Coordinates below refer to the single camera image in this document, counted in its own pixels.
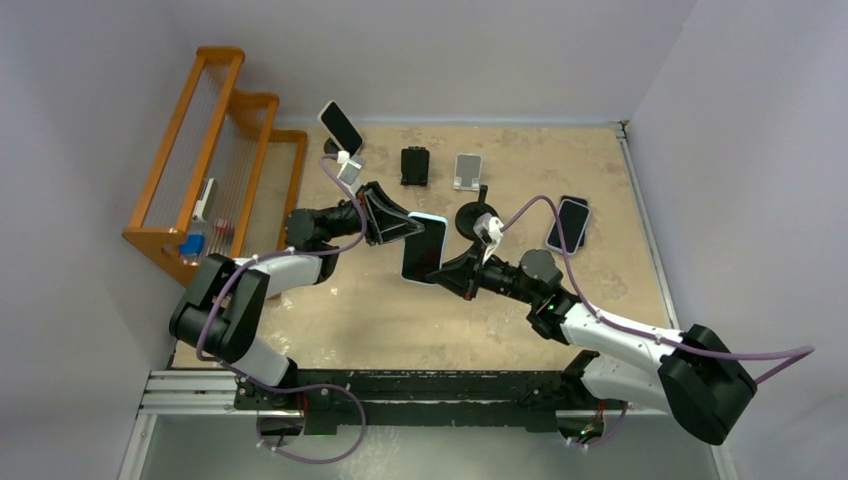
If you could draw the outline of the white smartphone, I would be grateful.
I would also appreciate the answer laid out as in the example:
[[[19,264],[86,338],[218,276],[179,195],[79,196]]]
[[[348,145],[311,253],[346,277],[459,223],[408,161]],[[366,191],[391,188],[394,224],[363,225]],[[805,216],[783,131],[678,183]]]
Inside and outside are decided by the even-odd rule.
[[[323,146],[325,154],[335,154],[340,150],[351,155],[359,153],[364,139],[335,101],[329,101],[317,119],[329,135]]]

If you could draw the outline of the silver phone stand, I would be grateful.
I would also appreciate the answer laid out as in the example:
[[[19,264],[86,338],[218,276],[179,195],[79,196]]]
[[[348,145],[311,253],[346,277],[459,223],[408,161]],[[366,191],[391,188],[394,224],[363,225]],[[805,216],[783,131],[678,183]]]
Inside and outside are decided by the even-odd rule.
[[[455,158],[453,188],[460,191],[479,191],[482,156],[459,153]]]

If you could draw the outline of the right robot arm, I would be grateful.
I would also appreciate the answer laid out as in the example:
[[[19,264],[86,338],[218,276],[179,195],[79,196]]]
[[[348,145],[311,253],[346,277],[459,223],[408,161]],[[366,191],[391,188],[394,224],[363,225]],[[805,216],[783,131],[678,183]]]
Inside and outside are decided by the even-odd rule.
[[[472,300],[487,290],[529,306],[532,329],[546,340],[580,348],[563,371],[561,392],[576,407],[616,400],[670,414],[695,438],[721,445],[758,387],[709,328],[687,331],[644,325],[591,306],[562,284],[552,254],[529,250],[517,265],[475,249],[427,279]]]

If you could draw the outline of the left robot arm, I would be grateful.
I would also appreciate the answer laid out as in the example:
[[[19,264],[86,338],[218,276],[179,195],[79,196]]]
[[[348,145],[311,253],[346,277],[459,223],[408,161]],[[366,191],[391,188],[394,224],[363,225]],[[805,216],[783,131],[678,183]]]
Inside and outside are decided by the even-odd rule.
[[[326,281],[343,251],[332,245],[336,238],[382,245],[423,230],[376,182],[332,207],[294,209],[284,221],[284,250],[256,258],[207,255],[171,316],[169,332],[203,360],[221,362],[259,385],[272,408],[287,408],[298,395],[297,365],[258,337],[265,301]]]

